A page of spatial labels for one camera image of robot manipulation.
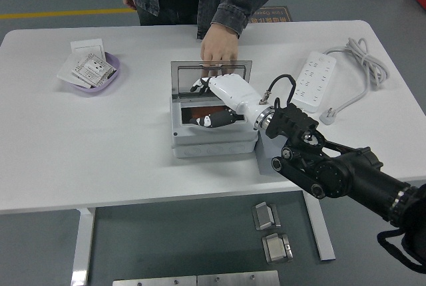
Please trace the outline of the person's left hand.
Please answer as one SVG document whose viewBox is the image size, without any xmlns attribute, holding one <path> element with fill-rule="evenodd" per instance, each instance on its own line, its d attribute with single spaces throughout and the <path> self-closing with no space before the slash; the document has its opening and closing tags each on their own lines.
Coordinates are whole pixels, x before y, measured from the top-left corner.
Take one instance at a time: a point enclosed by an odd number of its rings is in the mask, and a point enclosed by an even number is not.
<svg viewBox="0 0 426 286">
<path fill-rule="evenodd" d="M 238 34 L 219 23 L 211 24 L 201 43 L 203 61 L 236 61 L 238 59 Z"/>
</svg>

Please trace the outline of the white and black robot right hand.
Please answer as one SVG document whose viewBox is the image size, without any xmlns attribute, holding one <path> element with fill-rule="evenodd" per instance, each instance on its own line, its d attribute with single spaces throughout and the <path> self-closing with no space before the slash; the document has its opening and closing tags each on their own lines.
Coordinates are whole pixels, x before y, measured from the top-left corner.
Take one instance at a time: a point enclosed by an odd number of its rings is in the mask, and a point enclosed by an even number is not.
<svg viewBox="0 0 426 286">
<path fill-rule="evenodd" d="M 267 104 L 260 104 L 261 96 L 257 91 L 237 74 L 200 78 L 190 90 L 194 92 L 197 88 L 202 92 L 212 91 L 228 108 L 192 118 L 190 122 L 195 125 L 217 128 L 235 123 L 237 116 L 242 115 L 258 130 L 266 127 L 267 119 L 273 116 L 274 111 Z"/>
</svg>

